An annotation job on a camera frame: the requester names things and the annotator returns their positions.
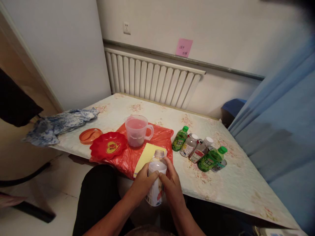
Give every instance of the crumpled cloth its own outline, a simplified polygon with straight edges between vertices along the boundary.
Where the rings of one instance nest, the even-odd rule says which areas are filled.
[[[59,143],[57,135],[75,130],[91,119],[95,119],[99,113],[96,109],[74,109],[63,113],[45,116],[38,120],[33,129],[22,140],[35,146],[44,147]]]

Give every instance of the table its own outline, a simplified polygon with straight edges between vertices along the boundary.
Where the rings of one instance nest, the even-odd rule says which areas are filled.
[[[215,148],[225,146],[228,152],[224,155],[227,166],[217,173],[201,172],[188,158],[182,157],[179,152],[173,152],[174,166],[184,194],[284,227],[300,229],[221,121],[119,93],[87,109],[92,107],[100,111],[97,119],[74,131],[60,135],[58,137],[60,143],[51,147],[90,159],[90,146],[80,143],[80,133],[89,128],[99,128],[103,133],[116,131],[124,123],[124,118],[132,114],[143,115],[150,123],[173,129],[172,141],[177,131],[186,125],[189,127],[189,133],[195,133],[202,139],[209,136],[215,141],[213,144]]]

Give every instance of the red plastic bag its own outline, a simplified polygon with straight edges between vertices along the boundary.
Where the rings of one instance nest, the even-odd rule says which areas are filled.
[[[141,145],[140,147],[130,147],[128,145],[126,149],[120,155],[115,156],[111,160],[105,159],[105,160],[99,161],[95,157],[92,156],[90,158],[90,162],[98,162],[102,164],[109,163],[111,165],[114,165],[121,173],[125,174],[129,179],[133,179],[136,165],[142,154],[145,144],[151,143],[153,145],[165,148],[167,150],[167,157],[173,163],[173,150],[172,150],[171,137],[173,136],[174,131],[171,129],[167,129],[161,126],[151,124],[151,123],[149,124],[153,125],[153,128],[154,128],[154,135],[150,141],[144,140],[144,144]],[[117,132],[125,135],[127,138],[125,123],[122,126],[120,126],[119,129],[117,129]],[[149,136],[150,132],[151,131],[147,129],[146,135]]]

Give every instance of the radiator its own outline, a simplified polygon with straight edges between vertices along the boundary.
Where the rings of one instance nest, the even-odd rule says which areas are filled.
[[[104,48],[112,93],[186,109],[205,71]]]

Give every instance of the blue curtain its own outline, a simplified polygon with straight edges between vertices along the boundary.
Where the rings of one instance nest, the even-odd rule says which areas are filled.
[[[229,127],[301,228],[315,235],[315,39],[267,76]]]

